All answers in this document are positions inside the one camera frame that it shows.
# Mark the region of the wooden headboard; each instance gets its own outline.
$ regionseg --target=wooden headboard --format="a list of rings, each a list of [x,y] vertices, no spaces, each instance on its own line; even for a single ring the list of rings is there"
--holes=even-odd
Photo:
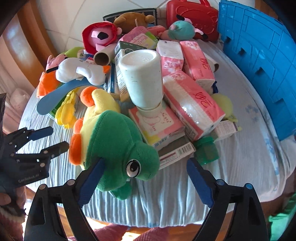
[[[36,88],[48,56],[57,56],[57,51],[46,32],[36,0],[7,2],[14,5],[10,4],[13,6],[2,17],[0,31],[17,66]]]

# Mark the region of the plush frog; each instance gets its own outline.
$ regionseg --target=plush frog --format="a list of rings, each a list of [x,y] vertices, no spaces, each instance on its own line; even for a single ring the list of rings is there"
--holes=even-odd
[[[135,123],[120,113],[109,93],[90,86],[80,98],[88,108],[74,125],[69,161],[87,169],[93,160],[104,158],[105,170],[97,188],[125,200],[132,193],[131,178],[146,181],[156,175],[158,153],[143,142]]]

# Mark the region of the pink tissue pack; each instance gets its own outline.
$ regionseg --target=pink tissue pack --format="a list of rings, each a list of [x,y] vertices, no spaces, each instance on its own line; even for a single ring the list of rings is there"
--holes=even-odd
[[[143,26],[135,27],[129,33],[123,35],[119,41],[140,45],[147,49],[155,49],[158,42],[155,36]]]
[[[161,56],[161,73],[163,77],[182,70],[184,57],[178,42],[159,40],[156,51]]]
[[[156,25],[156,26],[148,27],[147,29],[154,36],[158,36],[160,33],[163,33],[165,31],[165,27],[164,26],[161,26],[161,25]]]
[[[156,150],[185,135],[185,126],[164,101],[162,105],[163,109],[155,118],[142,116],[137,107],[128,110],[130,118],[136,123],[146,143]]]
[[[215,82],[215,77],[203,51],[195,41],[181,41],[180,45],[185,59],[185,73],[208,92]]]
[[[163,90],[165,101],[193,141],[209,134],[225,116],[212,97],[182,71],[165,76]]]

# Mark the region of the brown plush toy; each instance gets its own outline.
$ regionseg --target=brown plush toy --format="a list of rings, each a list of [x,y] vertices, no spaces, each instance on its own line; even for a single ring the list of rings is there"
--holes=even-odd
[[[127,34],[135,27],[143,26],[147,28],[148,24],[154,21],[155,17],[152,15],[145,16],[144,13],[126,12],[116,18],[114,24],[117,28],[121,28],[123,33]]]

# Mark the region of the bed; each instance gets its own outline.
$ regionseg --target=bed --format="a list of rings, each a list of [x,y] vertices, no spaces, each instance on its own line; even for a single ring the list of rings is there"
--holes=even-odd
[[[296,141],[290,136],[279,141],[271,117],[248,79],[223,53],[219,44],[198,40],[202,50],[215,59],[219,70],[215,73],[219,92],[233,102],[234,114],[242,131],[217,142],[220,158],[204,166],[216,179],[224,179],[230,185],[243,186],[252,183],[260,202],[279,197],[286,179],[296,167]],[[32,153],[61,141],[70,141],[72,130],[64,130],[48,116],[36,111],[36,93],[30,98],[21,119],[20,128],[40,129],[52,126],[54,133],[30,142],[19,152]],[[78,118],[85,112],[79,103]],[[63,185],[76,178],[80,167],[68,162],[67,153],[52,160],[50,176],[46,180],[28,185],[36,191],[42,183],[49,187]],[[95,191],[90,203],[83,207],[87,217],[108,223],[137,227],[184,226],[201,224],[208,208],[202,204],[186,172],[186,160],[178,161],[158,172],[150,181],[132,180],[132,197],[120,201],[108,192]]]

